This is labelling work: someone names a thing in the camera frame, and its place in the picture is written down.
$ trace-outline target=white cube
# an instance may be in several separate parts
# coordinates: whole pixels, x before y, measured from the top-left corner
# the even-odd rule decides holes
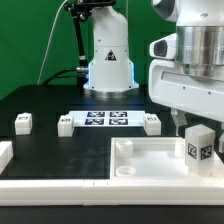
[[[32,114],[18,114],[15,120],[16,135],[29,135],[32,129]]]
[[[58,122],[58,137],[72,137],[74,129],[73,116],[61,116]]]
[[[0,142],[0,174],[13,157],[12,142]]]
[[[185,164],[199,175],[209,174],[214,163],[215,131],[197,125],[187,128],[185,132]]]
[[[156,114],[144,115],[144,129],[149,136],[161,135],[161,121]]]

